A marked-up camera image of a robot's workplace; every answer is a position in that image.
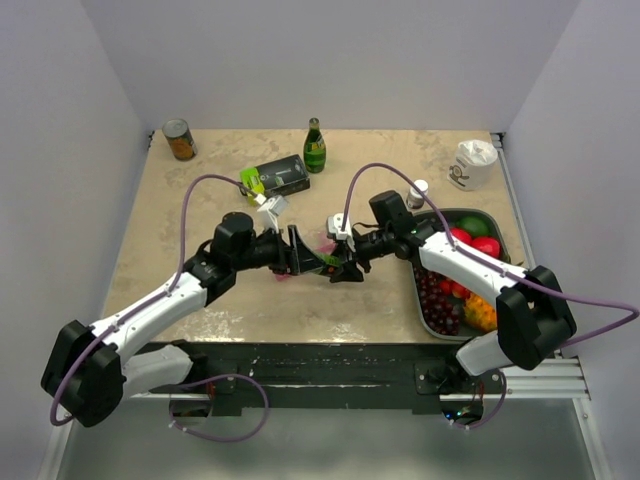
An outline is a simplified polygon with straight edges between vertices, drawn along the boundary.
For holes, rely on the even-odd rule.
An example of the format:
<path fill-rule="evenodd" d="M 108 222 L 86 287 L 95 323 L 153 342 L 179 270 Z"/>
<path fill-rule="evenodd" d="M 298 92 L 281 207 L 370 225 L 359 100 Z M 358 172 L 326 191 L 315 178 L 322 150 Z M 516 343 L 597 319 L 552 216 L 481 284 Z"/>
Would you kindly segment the green pill bottle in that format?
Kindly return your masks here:
<path fill-rule="evenodd" d="M 324 276 L 331 276 L 342 265 L 340 258 L 332 254 L 317 252 L 316 255 L 324 263 L 324 266 L 321 269 L 321 274 Z"/>

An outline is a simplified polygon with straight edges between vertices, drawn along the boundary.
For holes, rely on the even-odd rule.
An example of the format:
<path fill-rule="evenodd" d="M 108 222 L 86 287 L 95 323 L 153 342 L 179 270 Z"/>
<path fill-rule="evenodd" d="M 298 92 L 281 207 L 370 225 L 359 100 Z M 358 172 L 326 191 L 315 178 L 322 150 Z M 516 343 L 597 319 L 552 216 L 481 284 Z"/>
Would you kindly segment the pink weekly pill organizer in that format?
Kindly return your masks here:
<path fill-rule="evenodd" d="M 306 244 L 314 251 L 330 254 L 334 248 L 334 242 L 330 240 L 323 230 L 314 230 L 309 237 L 304 237 Z"/>

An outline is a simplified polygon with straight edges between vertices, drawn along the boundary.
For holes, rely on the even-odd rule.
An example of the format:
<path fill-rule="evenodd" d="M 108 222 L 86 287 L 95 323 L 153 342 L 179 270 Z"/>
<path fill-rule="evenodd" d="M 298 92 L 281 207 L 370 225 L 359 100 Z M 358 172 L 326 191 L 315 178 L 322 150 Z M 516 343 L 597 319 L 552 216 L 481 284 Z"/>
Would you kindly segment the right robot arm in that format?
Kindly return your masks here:
<path fill-rule="evenodd" d="M 359 235 L 346 213 L 327 220 L 341 264 L 332 281 L 363 281 L 370 261 L 389 254 L 442 274 L 485 300 L 497 314 L 496 330 L 476 336 L 445 369 L 448 386 L 469 392 L 487 371 L 515 365 L 535 369 L 577 330 L 555 275 L 545 267 L 526 270 L 494 259 L 447 236 L 446 220 L 414 216 L 395 191 L 374 196 L 378 229 Z"/>

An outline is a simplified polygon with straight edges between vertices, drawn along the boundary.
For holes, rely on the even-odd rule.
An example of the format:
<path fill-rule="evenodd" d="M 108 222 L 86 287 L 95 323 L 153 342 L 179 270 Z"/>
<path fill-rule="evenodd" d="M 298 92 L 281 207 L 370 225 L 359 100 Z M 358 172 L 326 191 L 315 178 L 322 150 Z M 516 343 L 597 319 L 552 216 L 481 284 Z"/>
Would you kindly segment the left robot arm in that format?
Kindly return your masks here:
<path fill-rule="evenodd" d="M 124 367 L 153 337 L 229 291 L 240 271 L 269 268 L 278 275 L 332 274 L 328 256 L 311 250 L 296 226 L 258 234 L 244 213 L 225 215 L 211 239 L 180 263 L 177 273 L 130 307 L 91 325 L 78 320 L 59 331 L 42 388 L 52 396 L 50 421 L 64 424 L 60 408 L 86 427 L 109 416 L 124 398 Z"/>

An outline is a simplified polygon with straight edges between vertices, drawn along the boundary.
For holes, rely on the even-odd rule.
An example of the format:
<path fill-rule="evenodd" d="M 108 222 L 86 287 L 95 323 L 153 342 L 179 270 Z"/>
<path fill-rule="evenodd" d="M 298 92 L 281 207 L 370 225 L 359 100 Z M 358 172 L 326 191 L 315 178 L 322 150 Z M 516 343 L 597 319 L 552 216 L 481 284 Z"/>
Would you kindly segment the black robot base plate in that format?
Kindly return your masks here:
<path fill-rule="evenodd" d="M 454 366 L 451 344 L 213 343 L 180 341 L 195 355 L 183 388 L 156 394 L 210 398 L 216 416 L 245 408 L 407 410 L 439 415 L 501 395 L 497 370 L 472 378 Z"/>

